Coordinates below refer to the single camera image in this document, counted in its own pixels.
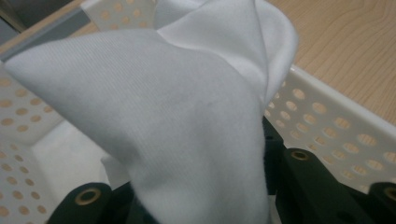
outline plastic tray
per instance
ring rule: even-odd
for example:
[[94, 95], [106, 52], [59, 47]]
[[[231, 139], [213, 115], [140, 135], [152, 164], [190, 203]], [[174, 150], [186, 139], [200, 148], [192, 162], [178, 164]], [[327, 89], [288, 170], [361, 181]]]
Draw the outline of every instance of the plastic tray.
[[[149, 28], [154, 7], [151, 0], [82, 5], [101, 31]], [[314, 152], [340, 182], [363, 192], [396, 183], [396, 128], [296, 66], [265, 116], [288, 147]], [[104, 155], [0, 64], [0, 223], [45, 223], [70, 190], [108, 183]]]

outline cloth fold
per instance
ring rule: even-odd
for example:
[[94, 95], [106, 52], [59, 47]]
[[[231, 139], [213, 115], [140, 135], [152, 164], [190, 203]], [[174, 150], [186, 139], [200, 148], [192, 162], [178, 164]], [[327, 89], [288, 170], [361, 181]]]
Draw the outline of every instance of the cloth fold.
[[259, 0], [162, 0], [156, 23], [6, 69], [125, 166], [160, 223], [265, 223], [261, 120], [296, 50], [290, 22]]

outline black plastic part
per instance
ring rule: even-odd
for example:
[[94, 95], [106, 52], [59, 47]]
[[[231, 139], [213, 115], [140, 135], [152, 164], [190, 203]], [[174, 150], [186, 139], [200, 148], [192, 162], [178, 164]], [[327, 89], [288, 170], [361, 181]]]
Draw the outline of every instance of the black plastic part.
[[90, 183], [78, 187], [67, 194], [58, 205], [50, 216], [48, 224], [106, 223], [102, 215], [110, 198], [111, 188], [106, 184]]
[[266, 117], [262, 118], [265, 136], [264, 171], [268, 195], [275, 195], [279, 186], [280, 162], [283, 151], [283, 139]]
[[[288, 149], [283, 154], [281, 168], [285, 184], [301, 209], [302, 223], [374, 223], [313, 153]], [[290, 214], [282, 211], [284, 207], [279, 208], [281, 218]]]

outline white plastic basket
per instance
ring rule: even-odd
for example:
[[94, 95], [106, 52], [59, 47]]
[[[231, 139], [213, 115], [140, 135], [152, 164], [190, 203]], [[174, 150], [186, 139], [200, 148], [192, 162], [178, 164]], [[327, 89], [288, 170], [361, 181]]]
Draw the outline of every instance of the white plastic basket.
[[[92, 0], [101, 31], [152, 26], [155, 1]], [[336, 178], [366, 192], [396, 183], [396, 128], [293, 66], [265, 110], [289, 147], [314, 152]], [[12, 79], [0, 64], [0, 223], [44, 223], [72, 189], [107, 182], [95, 143]]]

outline basket hole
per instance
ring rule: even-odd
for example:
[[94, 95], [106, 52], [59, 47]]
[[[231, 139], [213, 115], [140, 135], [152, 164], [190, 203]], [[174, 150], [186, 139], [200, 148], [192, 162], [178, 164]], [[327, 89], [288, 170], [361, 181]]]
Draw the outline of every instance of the basket hole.
[[291, 111], [296, 111], [297, 110], [297, 105], [294, 102], [292, 102], [292, 101], [287, 101], [286, 102], [286, 106]]
[[332, 128], [323, 129], [323, 133], [329, 138], [335, 138], [337, 136], [337, 132]]
[[307, 145], [307, 147], [308, 147], [309, 149], [313, 150], [313, 151], [318, 150], [318, 147], [315, 146], [314, 144]]
[[10, 100], [1, 100], [0, 101], [0, 107], [7, 108], [10, 106], [12, 106], [12, 101], [10, 101]]
[[321, 145], [321, 146], [326, 145], [326, 141], [325, 141], [322, 137], [316, 137], [316, 138], [314, 139], [314, 141], [315, 141], [316, 143], [318, 143], [319, 145]]
[[121, 12], [123, 10], [121, 3], [114, 4], [113, 8], [114, 8], [114, 10], [116, 10], [118, 12]]
[[12, 192], [12, 196], [13, 196], [15, 199], [18, 199], [18, 200], [20, 200], [20, 199], [23, 198], [23, 194], [20, 193], [20, 192], [17, 191], [17, 190], [14, 190], [14, 191]]
[[306, 127], [305, 125], [303, 125], [302, 123], [297, 123], [297, 124], [296, 124], [296, 127], [297, 127], [297, 129], [298, 129], [299, 131], [301, 131], [301, 132], [303, 132], [303, 133], [306, 133], [306, 132], [309, 131], [309, 128]]
[[358, 175], [367, 175], [367, 170], [359, 165], [352, 166], [352, 170]]
[[317, 123], [317, 119], [310, 115], [310, 114], [304, 114], [304, 120], [305, 122], [309, 123], [309, 124], [316, 124]]
[[340, 160], [340, 161], [344, 160], [344, 159], [347, 157], [346, 154], [345, 154], [344, 152], [339, 151], [339, 150], [334, 150], [334, 151], [332, 152], [332, 155], [333, 155], [337, 160]]
[[103, 20], [108, 20], [108, 19], [110, 19], [110, 13], [108, 12], [108, 11], [102, 11], [102, 13], [100, 14], [100, 17], [103, 19]]
[[349, 153], [354, 153], [354, 154], [359, 153], [359, 148], [351, 143], [345, 143], [343, 147]]
[[276, 120], [276, 125], [279, 126], [280, 128], [284, 128], [285, 127], [285, 123], [280, 121], [279, 119]]
[[358, 140], [359, 140], [359, 142], [361, 142], [362, 144], [364, 144], [368, 147], [373, 147], [376, 145], [375, 138], [369, 134], [365, 134], [365, 133], [359, 134]]
[[30, 105], [39, 105], [41, 104], [42, 100], [35, 98], [30, 101]]
[[322, 159], [323, 159], [326, 163], [328, 163], [328, 164], [330, 164], [330, 165], [333, 165], [333, 164], [334, 164], [334, 160], [333, 160], [331, 157], [329, 157], [329, 156], [324, 156], [324, 157], [322, 157]]
[[134, 17], [135, 18], [138, 18], [141, 14], [142, 14], [142, 12], [139, 9], [135, 9], [134, 10]]
[[8, 215], [9, 215], [8, 209], [0, 205], [0, 217], [7, 217]]
[[312, 108], [314, 109], [315, 112], [318, 114], [325, 114], [327, 111], [327, 108], [325, 105], [320, 104], [320, 103], [313, 103]]
[[337, 218], [344, 223], [356, 223], [356, 218], [346, 211], [337, 212]]
[[15, 91], [15, 95], [18, 97], [23, 97], [27, 95], [27, 90], [26, 89], [19, 89]]
[[282, 119], [290, 120], [290, 114], [286, 111], [280, 111], [280, 116], [282, 117]]
[[343, 176], [346, 179], [350, 179], [350, 180], [355, 178], [355, 176], [347, 170], [341, 172], [341, 176]]
[[1, 124], [3, 126], [9, 126], [14, 123], [14, 119], [2, 119]]
[[291, 137], [295, 138], [295, 139], [300, 139], [301, 138], [301, 134], [297, 131], [291, 131], [290, 132]]
[[298, 100], [303, 100], [305, 99], [305, 93], [302, 90], [299, 89], [294, 89], [293, 90], [293, 95], [295, 98], [297, 98]]
[[0, 77], [0, 87], [8, 87], [11, 85], [11, 79], [8, 77]]
[[271, 117], [271, 113], [270, 113], [268, 110], [265, 110], [265, 111], [264, 111], [264, 115], [265, 115], [265, 117], [267, 117], [267, 118]]
[[271, 109], [274, 109], [275, 108], [275, 105], [274, 105], [274, 103], [273, 102], [270, 102], [270, 104], [268, 105]]
[[367, 165], [368, 167], [370, 167], [371, 169], [377, 170], [377, 171], [380, 171], [380, 170], [383, 170], [383, 169], [384, 169], [384, 165], [381, 164], [379, 161], [368, 160], [368, 161], [366, 162], [366, 165]]
[[394, 152], [386, 152], [384, 153], [384, 158], [386, 161], [396, 164], [396, 153]]

